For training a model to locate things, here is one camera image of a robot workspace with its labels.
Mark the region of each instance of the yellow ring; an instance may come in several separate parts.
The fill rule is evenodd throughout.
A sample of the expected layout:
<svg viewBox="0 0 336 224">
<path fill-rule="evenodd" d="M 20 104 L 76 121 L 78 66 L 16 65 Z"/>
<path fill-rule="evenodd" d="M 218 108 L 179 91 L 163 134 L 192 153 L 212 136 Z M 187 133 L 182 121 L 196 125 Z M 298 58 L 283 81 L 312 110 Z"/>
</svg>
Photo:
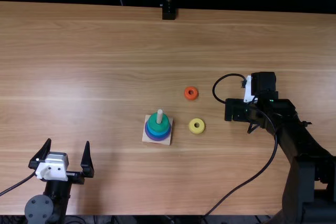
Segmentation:
<svg viewBox="0 0 336 224">
<path fill-rule="evenodd" d="M 194 118 L 189 123 L 189 130 L 194 134 L 201 134 L 205 129 L 204 122 L 199 118 Z"/>
</svg>

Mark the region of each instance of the black mount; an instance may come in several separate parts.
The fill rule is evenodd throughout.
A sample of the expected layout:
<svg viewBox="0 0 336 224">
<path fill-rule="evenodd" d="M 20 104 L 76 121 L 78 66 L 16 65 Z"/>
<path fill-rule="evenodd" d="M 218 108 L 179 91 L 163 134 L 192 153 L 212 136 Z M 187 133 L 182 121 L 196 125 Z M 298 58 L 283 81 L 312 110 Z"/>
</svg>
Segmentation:
<svg viewBox="0 0 336 224">
<path fill-rule="evenodd" d="M 29 161 L 28 167 L 36 170 L 40 163 L 45 162 L 50 148 L 51 139 L 49 138 Z M 85 178 L 93 178 L 94 176 L 95 170 L 91 160 L 89 141 L 85 144 L 80 166 L 82 172 L 66 172 L 68 181 L 41 179 L 46 182 L 43 195 L 34 196 L 25 207 L 25 216 L 29 224 L 64 223 L 72 184 L 83 185 Z"/>
<path fill-rule="evenodd" d="M 164 0 L 162 5 L 162 19 L 175 20 L 177 17 L 177 8 L 175 0 Z"/>
<path fill-rule="evenodd" d="M 257 101 L 226 99 L 225 121 L 249 122 L 248 133 L 257 127 L 277 134 L 290 171 L 282 196 L 282 210 L 266 224 L 336 223 L 336 157 L 322 148 L 309 134 L 310 122 L 300 121 L 294 105 L 288 99 L 278 99 L 274 72 L 251 75 L 251 95 Z M 269 121 L 254 106 L 263 111 Z M 315 189 L 314 182 L 327 184 L 326 189 Z"/>
</svg>

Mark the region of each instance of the stacked rings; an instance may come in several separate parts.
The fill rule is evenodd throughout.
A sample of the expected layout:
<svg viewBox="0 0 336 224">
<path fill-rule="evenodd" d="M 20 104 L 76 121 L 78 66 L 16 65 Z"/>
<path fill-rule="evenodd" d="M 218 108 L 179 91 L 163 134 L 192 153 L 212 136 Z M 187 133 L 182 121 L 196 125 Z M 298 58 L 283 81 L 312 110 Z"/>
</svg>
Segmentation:
<svg viewBox="0 0 336 224">
<path fill-rule="evenodd" d="M 151 140 L 162 141 L 162 140 L 165 140 L 169 136 L 172 130 L 172 127 L 170 125 L 168 117 L 165 114 L 163 114 L 162 122 L 160 124 L 156 122 L 156 117 L 157 117 L 157 113 L 154 113 L 148 119 L 145 125 L 145 132 L 146 132 L 146 135 Z"/>
</svg>

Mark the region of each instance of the blue ring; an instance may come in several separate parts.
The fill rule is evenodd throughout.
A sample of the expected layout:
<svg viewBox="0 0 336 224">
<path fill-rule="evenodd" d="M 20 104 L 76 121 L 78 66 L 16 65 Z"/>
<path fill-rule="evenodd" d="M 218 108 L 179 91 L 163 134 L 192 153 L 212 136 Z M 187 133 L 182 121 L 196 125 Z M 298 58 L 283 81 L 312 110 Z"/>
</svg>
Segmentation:
<svg viewBox="0 0 336 224">
<path fill-rule="evenodd" d="M 169 136 L 170 131 L 167 131 L 166 134 L 164 134 L 163 136 L 157 137 L 157 136 L 152 135 L 152 134 L 148 131 L 148 126 L 147 126 L 147 123 L 146 123 L 146 125 L 145 125 L 145 133 L 146 133 L 146 135 L 147 135 L 151 140 L 154 140 L 154 141 L 162 141 L 162 140 L 165 140 L 165 139 Z"/>
<path fill-rule="evenodd" d="M 168 130 L 164 131 L 164 132 L 156 132 L 156 131 L 153 131 L 149 125 L 147 124 L 147 130 L 149 133 L 151 133 L 151 135 L 155 136 L 155 137 L 163 137 L 165 134 L 167 134 L 167 132 L 170 132 L 170 124 L 169 124 L 169 127 L 168 127 Z"/>
</svg>

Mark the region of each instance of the white bracket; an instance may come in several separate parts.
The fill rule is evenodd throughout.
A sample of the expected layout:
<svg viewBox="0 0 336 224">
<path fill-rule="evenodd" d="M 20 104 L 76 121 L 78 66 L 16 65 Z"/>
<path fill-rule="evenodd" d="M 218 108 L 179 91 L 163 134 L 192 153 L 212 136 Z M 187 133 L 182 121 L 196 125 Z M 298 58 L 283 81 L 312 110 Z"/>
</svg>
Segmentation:
<svg viewBox="0 0 336 224">
<path fill-rule="evenodd" d="M 252 78 L 251 76 L 247 76 L 246 77 L 246 85 L 245 85 L 245 96 L 244 96 L 244 102 L 250 102 L 253 100 L 254 95 L 251 95 L 251 81 Z"/>
</svg>

